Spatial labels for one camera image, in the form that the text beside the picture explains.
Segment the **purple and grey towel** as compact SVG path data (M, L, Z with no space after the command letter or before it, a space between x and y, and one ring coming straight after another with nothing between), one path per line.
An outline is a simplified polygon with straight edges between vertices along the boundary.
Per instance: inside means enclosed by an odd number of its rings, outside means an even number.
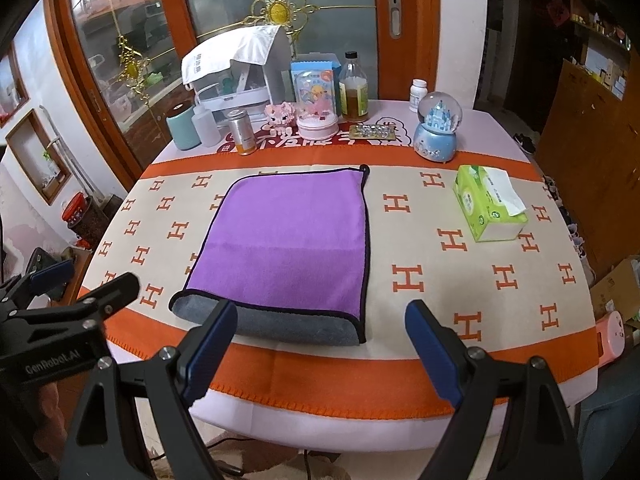
M201 324L229 300L242 336L322 346L366 342L369 174L360 165L234 182L170 312Z

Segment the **red bucket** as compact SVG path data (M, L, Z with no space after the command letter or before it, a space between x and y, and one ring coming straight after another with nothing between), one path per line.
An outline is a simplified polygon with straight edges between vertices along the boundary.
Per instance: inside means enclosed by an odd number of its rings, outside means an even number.
M88 197L77 192L63 208L61 218L67 224L74 224L82 218L89 207Z

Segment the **pink appliance on floor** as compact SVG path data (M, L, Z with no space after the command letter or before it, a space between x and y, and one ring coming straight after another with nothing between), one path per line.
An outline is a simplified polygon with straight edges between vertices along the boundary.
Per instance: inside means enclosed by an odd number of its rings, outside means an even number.
M608 312L597 320L598 367L619 358L625 349L624 321L620 312Z

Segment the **teal cylindrical speaker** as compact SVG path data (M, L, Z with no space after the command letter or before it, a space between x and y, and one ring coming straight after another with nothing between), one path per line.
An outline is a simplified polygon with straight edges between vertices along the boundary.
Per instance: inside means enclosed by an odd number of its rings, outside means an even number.
M192 122L193 115L193 105L190 101L176 104L166 113L167 128L180 151L189 151L201 144Z

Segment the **silver orange can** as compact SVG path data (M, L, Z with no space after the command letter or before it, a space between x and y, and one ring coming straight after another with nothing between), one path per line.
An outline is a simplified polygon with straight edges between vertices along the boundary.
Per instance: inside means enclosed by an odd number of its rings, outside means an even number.
M240 155L254 153L257 150L257 145L252 122L247 112L236 108L235 110L229 110L227 117L236 151Z

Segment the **green tissue pack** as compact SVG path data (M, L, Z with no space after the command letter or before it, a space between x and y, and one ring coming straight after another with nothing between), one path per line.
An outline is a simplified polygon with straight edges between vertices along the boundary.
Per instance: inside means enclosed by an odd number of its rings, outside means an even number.
M526 206L506 170L462 165L454 195L476 242L515 240L528 223Z

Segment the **orange-framed glass sliding door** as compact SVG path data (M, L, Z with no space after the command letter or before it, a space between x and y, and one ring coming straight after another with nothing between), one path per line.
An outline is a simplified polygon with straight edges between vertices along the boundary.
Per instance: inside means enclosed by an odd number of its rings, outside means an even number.
M190 99L181 59L207 39L279 25L294 53L359 54L371 98L404 100L437 74L440 0L44 0L56 64L107 166L130 188Z

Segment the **pink dome music box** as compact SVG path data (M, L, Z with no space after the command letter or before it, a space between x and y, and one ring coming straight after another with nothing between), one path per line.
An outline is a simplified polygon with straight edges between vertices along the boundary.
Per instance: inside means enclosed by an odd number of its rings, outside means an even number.
M332 70L302 70L295 74L296 125L309 141L324 141L338 131Z

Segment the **white cloth on appliance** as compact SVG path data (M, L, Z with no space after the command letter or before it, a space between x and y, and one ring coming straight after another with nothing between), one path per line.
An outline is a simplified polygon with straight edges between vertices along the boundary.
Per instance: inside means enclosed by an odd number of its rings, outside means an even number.
M232 61L265 66L280 44L288 48L288 38L279 25L243 26L222 32L198 44L182 58L182 83L187 86L228 70Z

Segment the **blue snack box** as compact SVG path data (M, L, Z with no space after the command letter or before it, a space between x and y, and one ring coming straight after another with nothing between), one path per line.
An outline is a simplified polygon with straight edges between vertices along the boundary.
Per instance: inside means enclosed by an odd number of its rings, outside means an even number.
M341 63L334 53L298 54L291 62L295 101L311 113L332 110L341 116L338 77Z

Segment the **pink white tablecloth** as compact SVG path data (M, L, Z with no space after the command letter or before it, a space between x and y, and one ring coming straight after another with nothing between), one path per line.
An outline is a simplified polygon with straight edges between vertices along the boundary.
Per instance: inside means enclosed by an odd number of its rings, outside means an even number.
M410 136L414 128L416 128L416 118L410 114L408 107L401 102L384 102L378 107L378 114L381 118L398 127L400 132L400 141L398 144L372 145L366 142L352 142L346 138L314 144L299 140L295 136L285 136L281 139L266 136L265 139L262 140L260 149L254 153L266 150L267 148L306 148L307 146L335 144L399 146L400 148L411 148L414 151ZM451 162L443 165L437 165L434 164L434 162L431 162L431 164L435 166L456 164L456 174L458 168L462 165L494 167L480 164L457 164L456 159L460 154L470 152L487 156L513 158L521 162L528 162L529 165L532 165L526 159L518 147L518 144L499 126L498 122L490 115L479 112L478 110L469 110L464 114L458 132L458 142L458 152ZM206 148L197 148L190 152L182 152L173 146L168 146L152 165L166 159L227 153L228 152L214 153L206 150ZM535 168L534 170L541 180L538 171ZM111 350L117 361L126 363L132 360L146 359L139 358L138 356L128 356L128 354L117 348L111 342L110 338L108 338L108 340L110 341ZM430 448L442 437L451 414L450 405L444 401L447 404L447 413L433 418L410 420L339 419L299 412L280 411L276 408L270 408L269 406L256 405L242 402L237 398L229 398L223 400L218 406L218 420L211 422L201 416L200 409L202 404L212 394L212 391L213 384L208 390L206 397L194 404L192 412L195 417L204 420L204 422L209 422L212 425L232 430L239 434L245 434L249 437L288 445L300 445L304 448L312 448L313 450L388 452Z

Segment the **brown wooden cabinet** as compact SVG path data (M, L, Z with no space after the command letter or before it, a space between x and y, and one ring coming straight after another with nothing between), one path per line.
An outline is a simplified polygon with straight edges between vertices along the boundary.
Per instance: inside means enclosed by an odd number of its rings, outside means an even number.
M578 224L597 278L639 252L639 52L621 99L565 62L536 163Z

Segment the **blister pill pack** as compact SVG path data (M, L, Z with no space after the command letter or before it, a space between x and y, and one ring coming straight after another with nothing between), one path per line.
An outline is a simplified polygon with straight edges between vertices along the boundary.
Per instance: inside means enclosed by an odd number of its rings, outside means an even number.
M349 127L350 140L393 141L396 139L393 125L353 124Z

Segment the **amber liquid glass bottle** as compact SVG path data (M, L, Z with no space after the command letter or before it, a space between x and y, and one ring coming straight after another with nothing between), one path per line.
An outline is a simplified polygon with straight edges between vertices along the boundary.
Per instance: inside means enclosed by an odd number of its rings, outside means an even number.
M348 122L363 122L369 113L368 80L362 70L358 53L345 52L345 63L342 66L340 79L341 110Z

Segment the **blue castle snow globe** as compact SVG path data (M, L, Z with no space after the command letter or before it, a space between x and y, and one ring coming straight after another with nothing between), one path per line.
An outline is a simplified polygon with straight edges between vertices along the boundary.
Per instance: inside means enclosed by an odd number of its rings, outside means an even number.
M462 117L462 107L453 96L439 91L427 93L418 105L414 150L430 162L450 162L457 151L456 132Z

